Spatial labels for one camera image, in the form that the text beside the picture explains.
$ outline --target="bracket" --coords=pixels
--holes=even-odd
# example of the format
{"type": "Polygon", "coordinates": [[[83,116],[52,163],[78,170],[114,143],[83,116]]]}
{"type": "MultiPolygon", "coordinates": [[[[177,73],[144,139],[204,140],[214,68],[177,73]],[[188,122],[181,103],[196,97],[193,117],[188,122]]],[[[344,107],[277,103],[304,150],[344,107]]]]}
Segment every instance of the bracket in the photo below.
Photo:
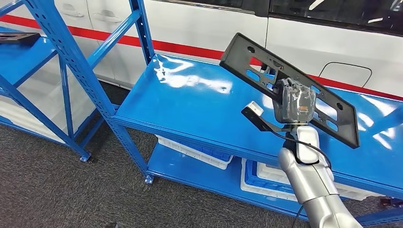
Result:
{"type": "Polygon", "coordinates": [[[310,123],[353,149],[360,146],[357,115],[353,105],[243,34],[237,33],[234,36],[221,57],[220,66],[269,96],[278,104],[282,103],[282,95],[279,95],[272,88],[281,79],[292,78],[307,87],[317,90],[316,98],[335,109],[337,119],[330,117],[320,111],[318,107],[315,107],[318,117],[314,117],[310,123]],[[275,70],[274,79],[253,68],[250,65],[251,61],[261,63],[262,70],[267,71],[267,67],[275,70]],[[337,129],[330,127],[327,122],[333,123],[337,129]]]}

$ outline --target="car window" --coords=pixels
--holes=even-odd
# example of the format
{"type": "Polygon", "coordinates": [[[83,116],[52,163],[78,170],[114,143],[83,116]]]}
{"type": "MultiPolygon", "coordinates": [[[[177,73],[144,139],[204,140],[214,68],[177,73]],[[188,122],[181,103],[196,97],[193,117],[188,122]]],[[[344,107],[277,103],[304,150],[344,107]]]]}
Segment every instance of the car window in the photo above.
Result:
{"type": "Polygon", "coordinates": [[[403,31],[403,0],[271,0],[270,12],[403,31]]]}

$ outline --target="red stripe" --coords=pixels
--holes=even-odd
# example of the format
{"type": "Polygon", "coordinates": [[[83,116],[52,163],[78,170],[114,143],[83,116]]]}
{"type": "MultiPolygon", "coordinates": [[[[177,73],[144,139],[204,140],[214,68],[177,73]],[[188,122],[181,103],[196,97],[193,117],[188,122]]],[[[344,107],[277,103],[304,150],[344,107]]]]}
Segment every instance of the red stripe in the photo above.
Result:
{"type": "Polygon", "coordinates": [[[342,83],[342,82],[337,82],[337,81],[333,81],[333,80],[318,77],[318,76],[313,76],[313,75],[309,75],[309,76],[311,76],[313,79],[315,79],[317,82],[319,82],[320,84],[322,84],[324,86],[330,86],[330,87],[335,87],[335,88],[355,91],[355,92],[358,92],[358,93],[370,94],[370,95],[374,95],[374,96],[381,96],[381,97],[386,97],[386,98],[390,98],[390,99],[403,101],[403,97],[401,97],[401,96],[382,93],[382,92],[375,91],[375,90],[372,90],[372,89],[366,89],[366,88],[358,87],[358,86],[355,86],[355,85],[350,85],[350,84],[346,84],[346,83],[342,83]]]}
{"type": "MultiPolygon", "coordinates": [[[[26,26],[26,27],[31,27],[31,28],[35,28],[35,29],[40,29],[40,26],[34,19],[27,19],[27,18],[12,16],[12,15],[4,15],[4,16],[0,17],[0,21],[11,23],[11,24],[16,24],[16,25],[22,25],[22,26],[26,26]]],[[[105,40],[110,35],[110,33],[108,33],[108,32],[95,31],[95,30],[91,30],[91,29],[78,28],[78,27],[73,27],[73,26],[68,26],[68,29],[70,30],[71,34],[74,36],[86,37],[86,38],[91,38],[91,39],[96,39],[96,40],[105,40]]],[[[140,40],[137,37],[123,36],[118,41],[118,43],[140,47],[140,40]]],[[[173,53],[185,54],[185,55],[196,56],[196,57],[211,58],[211,59],[220,59],[221,55],[224,53],[222,51],[217,51],[217,50],[211,50],[211,49],[206,49],[206,48],[201,48],[201,47],[193,47],[193,46],[182,45],[182,44],[168,43],[168,42],[158,41],[158,40],[153,40],[153,45],[154,45],[154,49],[160,50],[160,51],[168,51],[168,52],[173,52],[173,53]]],[[[260,65],[260,61],[258,61],[257,59],[256,60],[253,59],[251,61],[251,64],[260,65]]],[[[382,92],[378,92],[378,91],[371,90],[371,89],[365,89],[365,88],[358,87],[355,85],[337,82],[337,81],[333,81],[330,79],[321,78],[321,77],[317,77],[317,76],[313,76],[313,75],[309,75],[309,76],[311,76],[317,82],[319,82],[325,86],[336,87],[336,88],[355,91],[355,92],[359,92],[359,93],[371,94],[371,95],[375,95],[375,96],[381,96],[381,97],[386,97],[386,98],[390,98],[390,99],[396,99],[396,100],[403,101],[403,97],[400,97],[400,96],[382,93],[382,92]]]]}

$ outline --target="shelf foot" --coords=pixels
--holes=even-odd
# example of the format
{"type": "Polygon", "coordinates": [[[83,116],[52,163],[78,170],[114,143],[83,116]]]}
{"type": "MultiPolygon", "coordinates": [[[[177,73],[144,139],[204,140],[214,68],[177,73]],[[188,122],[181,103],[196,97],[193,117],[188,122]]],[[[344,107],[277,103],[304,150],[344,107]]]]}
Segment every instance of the shelf foot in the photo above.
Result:
{"type": "Polygon", "coordinates": [[[147,175],[147,176],[145,177],[145,180],[144,180],[144,182],[145,182],[146,184],[152,184],[153,181],[154,181],[154,176],[153,176],[153,175],[147,175]]]}
{"type": "Polygon", "coordinates": [[[93,156],[89,156],[89,158],[86,157],[81,157],[80,161],[82,162],[86,162],[86,163],[96,163],[98,161],[98,159],[94,158],[93,156]]]}

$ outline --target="blue metal shelf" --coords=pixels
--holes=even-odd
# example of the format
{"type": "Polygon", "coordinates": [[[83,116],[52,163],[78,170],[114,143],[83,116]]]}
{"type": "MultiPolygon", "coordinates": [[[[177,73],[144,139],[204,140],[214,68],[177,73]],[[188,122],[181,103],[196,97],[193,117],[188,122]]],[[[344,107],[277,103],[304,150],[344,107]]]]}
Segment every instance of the blue metal shelf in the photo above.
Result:
{"type": "MultiPolygon", "coordinates": [[[[217,65],[154,54],[142,0],[129,1],[132,14],[88,59],[80,51],[53,2],[22,2],[127,150],[146,183],[152,183],[153,175],[156,175],[292,216],[296,214],[299,209],[296,202],[269,199],[267,196],[241,191],[239,158],[234,159],[227,170],[220,170],[157,145],[147,166],[124,127],[206,145],[239,157],[277,165],[277,153],[282,140],[270,133],[259,132],[240,113],[246,104],[254,100],[264,107],[264,118],[272,122],[274,117],[270,99],[217,65]],[[110,102],[92,69],[133,24],[136,25],[148,66],[116,112],[116,105],[110,102]]],[[[0,9],[0,13],[14,9],[18,4],[10,4],[8,9],[0,9]]],[[[89,157],[60,129],[48,123],[49,119],[45,115],[3,79],[0,76],[3,89],[0,94],[14,93],[15,100],[38,119],[46,120],[47,127],[63,137],[84,159],[89,157]]],[[[403,108],[398,108],[399,105],[403,106],[402,103],[340,90],[335,92],[356,106],[363,142],[359,149],[351,150],[319,132],[321,148],[332,160],[337,182],[403,198],[403,183],[399,181],[403,171],[400,164],[403,154],[399,153],[403,144],[399,141],[403,138],[403,108]]],[[[396,210],[388,211],[378,214],[376,218],[362,218],[362,221],[372,224],[403,219],[402,216],[396,216],[396,213],[401,214],[396,210]]]]}
{"type": "MultiPolygon", "coordinates": [[[[397,176],[403,172],[403,120],[399,118],[403,111],[398,109],[403,103],[332,91],[356,107],[362,142],[353,150],[318,131],[336,182],[403,198],[403,182],[397,176]]],[[[260,132],[240,113],[250,101],[263,107],[266,120],[276,123],[271,100],[220,66],[156,54],[114,119],[162,137],[277,165],[283,140],[260,132]]]]}
{"type": "MultiPolygon", "coordinates": [[[[20,32],[0,27],[0,32],[20,32]]],[[[20,86],[53,56],[56,49],[49,39],[41,37],[33,46],[0,45],[0,74],[15,87],[20,86]]]]}
{"type": "MultiPolygon", "coordinates": [[[[159,177],[177,181],[259,207],[296,216],[300,205],[285,199],[268,197],[240,189],[241,159],[234,157],[227,169],[205,164],[180,152],[157,144],[148,162],[149,171],[159,177]]],[[[303,211],[301,218],[307,220],[303,211]]]]}

